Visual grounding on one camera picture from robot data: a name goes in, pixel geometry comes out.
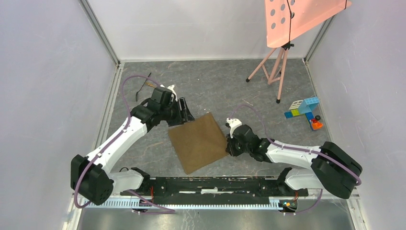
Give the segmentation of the brown cloth napkin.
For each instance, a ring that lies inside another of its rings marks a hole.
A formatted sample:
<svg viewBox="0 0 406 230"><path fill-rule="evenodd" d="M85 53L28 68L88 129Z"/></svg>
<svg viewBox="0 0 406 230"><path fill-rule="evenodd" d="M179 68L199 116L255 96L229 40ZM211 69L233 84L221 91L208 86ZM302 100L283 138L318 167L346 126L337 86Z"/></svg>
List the brown cloth napkin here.
<svg viewBox="0 0 406 230"><path fill-rule="evenodd" d="M212 113L168 130L170 141L186 174L227 155L227 141Z"/></svg>

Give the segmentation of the black fork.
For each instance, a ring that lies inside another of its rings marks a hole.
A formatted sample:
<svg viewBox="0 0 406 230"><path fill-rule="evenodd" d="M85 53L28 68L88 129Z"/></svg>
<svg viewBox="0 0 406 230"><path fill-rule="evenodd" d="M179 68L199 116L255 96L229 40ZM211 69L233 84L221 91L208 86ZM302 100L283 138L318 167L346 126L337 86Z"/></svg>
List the black fork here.
<svg viewBox="0 0 406 230"><path fill-rule="evenodd" d="M136 102L138 102L138 99L139 99L139 93L141 92L141 90L143 89L143 87L145 86L145 84L148 82L148 79L145 79L145 81L143 82L143 84L141 85L141 87L140 87L140 89L136 92L136 94L135 94L135 101Z"/></svg>

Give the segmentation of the gold spoon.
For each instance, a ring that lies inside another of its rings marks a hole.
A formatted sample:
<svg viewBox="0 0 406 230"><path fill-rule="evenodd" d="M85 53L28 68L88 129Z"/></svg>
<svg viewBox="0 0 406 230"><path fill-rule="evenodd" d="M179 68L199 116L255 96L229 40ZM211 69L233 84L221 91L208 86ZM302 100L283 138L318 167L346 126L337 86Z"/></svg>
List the gold spoon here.
<svg viewBox="0 0 406 230"><path fill-rule="evenodd" d="M152 88L156 88L156 87L160 87L161 85L155 84L155 83L153 83L153 82L146 81L146 82L144 83L144 86L149 86L149 87L152 87Z"/></svg>

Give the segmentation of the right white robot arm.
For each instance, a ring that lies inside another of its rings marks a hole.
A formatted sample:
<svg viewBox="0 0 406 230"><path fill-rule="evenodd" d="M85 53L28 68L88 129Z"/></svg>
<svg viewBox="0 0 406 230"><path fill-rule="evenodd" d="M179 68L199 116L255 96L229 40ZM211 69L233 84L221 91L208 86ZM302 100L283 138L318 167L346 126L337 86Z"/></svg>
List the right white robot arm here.
<svg viewBox="0 0 406 230"><path fill-rule="evenodd" d="M348 199L361 184L362 166L334 142L326 141L322 146L290 145L259 138L248 125L231 128L226 140L226 151L231 156L247 153L259 162L295 166L284 169L276 183L277 191L283 196L294 190L325 189L336 197Z"/></svg>

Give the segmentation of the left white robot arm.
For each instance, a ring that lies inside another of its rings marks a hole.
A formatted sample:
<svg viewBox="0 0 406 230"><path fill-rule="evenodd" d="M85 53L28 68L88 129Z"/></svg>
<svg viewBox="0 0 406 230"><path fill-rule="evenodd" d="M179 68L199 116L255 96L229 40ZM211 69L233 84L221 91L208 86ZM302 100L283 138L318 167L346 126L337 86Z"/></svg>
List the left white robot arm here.
<svg viewBox="0 0 406 230"><path fill-rule="evenodd" d="M143 171L112 172L112 169L136 141L161 121L171 127L194 120L185 99L178 97L174 88L174 85L155 87L151 97L127 110L123 124L104 143L86 156L76 155L72 159L70 186L75 196L82 195L88 200L77 207L101 205L111 194L126 190L134 190L138 195L149 192L150 181Z"/></svg>

